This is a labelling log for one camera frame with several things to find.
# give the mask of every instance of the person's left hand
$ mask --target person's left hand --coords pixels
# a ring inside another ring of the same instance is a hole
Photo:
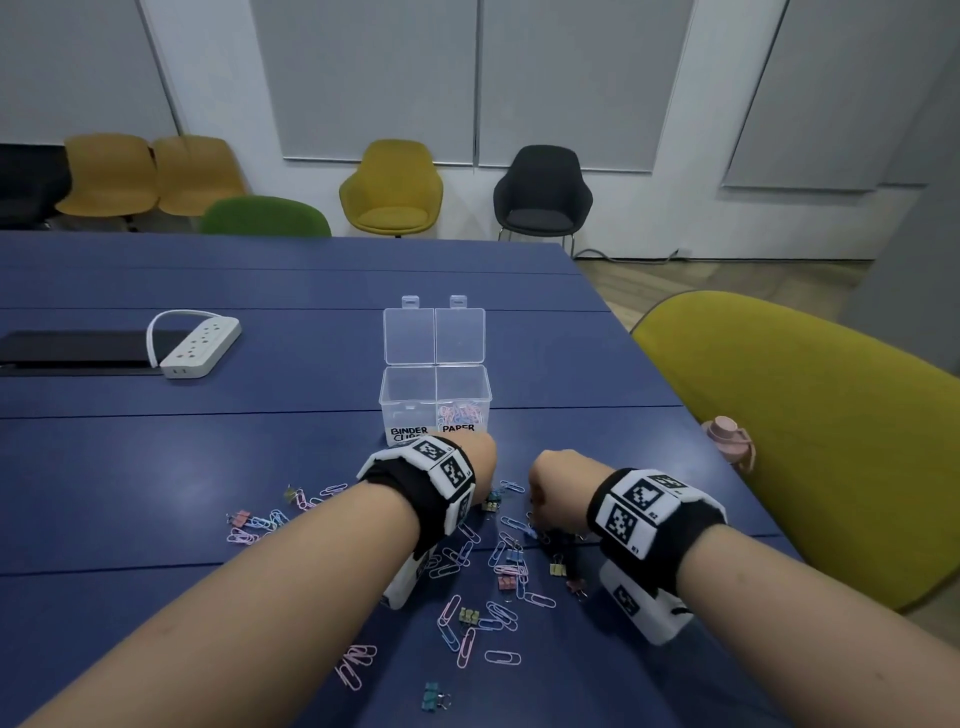
[[[443,437],[464,449],[477,478],[477,487],[473,491],[473,503],[470,505],[486,500],[490,494],[493,471],[496,470],[496,442],[493,441],[493,437],[486,432],[473,432],[468,429],[430,434]]]

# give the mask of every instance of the forearm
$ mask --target forearm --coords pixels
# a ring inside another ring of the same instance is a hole
[[[731,528],[694,544],[678,588],[800,725],[960,725],[960,652]]]
[[[356,485],[211,573],[24,725],[286,725],[419,533],[400,493]]]

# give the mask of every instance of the person's left arm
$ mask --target person's left arm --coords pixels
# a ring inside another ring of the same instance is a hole
[[[489,435],[445,435],[490,491]],[[358,483],[248,547],[164,607],[24,724],[258,728],[291,722],[420,535],[396,490]]]

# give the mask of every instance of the electrical socket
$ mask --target electrical socket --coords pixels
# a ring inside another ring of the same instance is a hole
[[[160,370],[168,379],[206,376],[236,341],[241,330],[240,320],[230,316],[204,319],[160,362]]]

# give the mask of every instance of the pink water bottle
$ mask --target pink water bottle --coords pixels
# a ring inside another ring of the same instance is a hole
[[[738,468],[742,473],[749,473],[754,469],[756,448],[747,430],[737,426],[731,418],[722,415],[715,420],[708,420],[700,426],[709,439],[716,444],[720,454],[724,456],[724,460]],[[748,454],[750,455],[750,461],[747,463],[741,462]]]

